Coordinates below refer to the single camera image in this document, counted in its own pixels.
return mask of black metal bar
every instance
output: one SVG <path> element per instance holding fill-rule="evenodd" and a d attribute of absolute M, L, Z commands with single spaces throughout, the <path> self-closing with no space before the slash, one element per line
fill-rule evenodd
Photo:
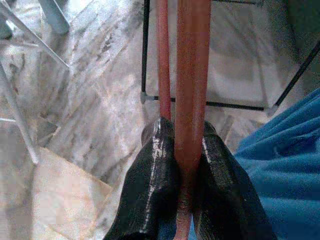
<path fill-rule="evenodd" d="M 146 92 L 150 0 L 144 0 L 141 92 Z"/>
<path fill-rule="evenodd" d="M 255 1 L 235 1 L 235 0 L 212 0 L 214 2 L 221 2 L 221 3 L 233 3 L 233 4 L 251 4 L 256 5 L 257 2 Z"/>
<path fill-rule="evenodd" d="M 154 101 L 159 100 L 159 96 L 152 96 Z M 174 97 L 171 97 L 171 102 L 176 102 Z M 231 108 L 231 109 L 246 109 L 246 110 L 253 110 L 253 111 L 264 111 L 265 108 L 262 106 L 247 106 L 247 105 L 239 105 L 239 104 L 229 104 L 223 102 L 215 102 L 215 101 L 207 101 L 205 103 L 207 106 L 211 107 L 222 107 L 222 108 Z"/>
<path fill-rule="evenodd" d="M 307 70 L 308 66 L 310 65 L 312 60 L 315 58 L 315 56 L 319 53 L 319 51 L 320 51 L 320 40 L 317 42 L 315 47 L 312 49 L 309 56 L 304 60 L 304 62 L 300 66 L 299 70 L 293 76 L 292 80 L 290 81 L 290 83 L 288 84 L 286 89 L 283 91 L 283 93 L 281 94 L 279 99 L 276 101 L 276 103 L 275 103 L 276 106 L 279 106 L 283 102 L 283 100 L 286 98 L 286 96 L 291 91 L 291 89 L 295 86 L 295 84 L 297 83 L 297 81 L 299 80 L 301 75 L 304 74 L 304 72 Z"/>

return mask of black metal frame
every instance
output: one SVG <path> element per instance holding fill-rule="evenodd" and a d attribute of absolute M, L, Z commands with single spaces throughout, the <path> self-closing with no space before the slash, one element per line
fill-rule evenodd
<path fill-rule="evenodd" d="M 238 4 L 256 4 L 255 2 L 250 1 L 235 1 L 235 0 L 213 0 L 216 2 L 228 2 L 228 3 L 238 3 Z M 142 73 L 141 73 L 141 93 L 140 93 L 140 101 L 142 104 L 146 102 L 146 100 L 157 101 L 159 100 L 159 96 L 150 96 L 146 92 L 146 78 L 147 78 L 147 58 L 148 58 L 148 36 L 149 36 L 149 13 L 150 13 L 150 0 L 144 0 L 144 11 L 143 11 L 143 42 L 142 42 Z M 295 86 L 299 78 L 306 71 L 312 60 L 316 57 L 316 55 L 320 51 L 320 40 L 317 42 L 315 47 L 311 50 L 308 57 L 304 60 L 296 74 L 293 76 L 292 80 L 282 92 L 279 99 L 271 108 L 270 115 L 273 115 L 274 112 L 278 109 L 280 104 L 284 101 L 288 93 Z M 176 99 L 174 97 L 171 98 L 171 102 L 175 102 Z M 215 102 L 215 101 L 207 101 L 207 106 L 212 107 L 223 107 L 223 108 L 233 108 L 233 109 L 245 109 L 245 110 L 253 110 L 253 111 L 264 111 L 265 108 L 263 106 L 250 106 L 250 105 L 239 105 L 239 104 L 229 104 L 223 102 Z"/>

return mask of blue cloth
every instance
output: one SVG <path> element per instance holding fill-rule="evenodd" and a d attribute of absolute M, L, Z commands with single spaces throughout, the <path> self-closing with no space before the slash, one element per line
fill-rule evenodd
<path fill-rule="evenodd" d="M 320 88 L 245 138 L 235 158 L 280 240 L 320 240 Z"/>

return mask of red rubber tube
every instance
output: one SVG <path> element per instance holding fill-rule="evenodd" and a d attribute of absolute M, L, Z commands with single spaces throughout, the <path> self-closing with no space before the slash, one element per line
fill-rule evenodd
<path fill-rule="evenodd" d="M 178 0 L 174 155 L 182 185 L 175 240 L 187 240 L 201 157 L 210 41 L 210 0 Z"/>
<path fill-rule="evenodd" d="M 156 38 L 160 116 L 171 119 L 168 0 L 156 0 Z"/>

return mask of shiny black material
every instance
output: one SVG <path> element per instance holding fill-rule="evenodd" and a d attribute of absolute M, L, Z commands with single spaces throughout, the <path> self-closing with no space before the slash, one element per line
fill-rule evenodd
<path fill-rule="evenodd" d="M 173 124 L 159 118 L 147 126 L 142 145 L 126 174 L 117 215 L 104 240 L 154 240 L 159 220 L 176 215 L 180 174 Z"/>
<path fill-rule="evenodd" d="M 193 218 L 198 240 L 277 239 L 247 173 L 208 122 L 196 184 Z"/>

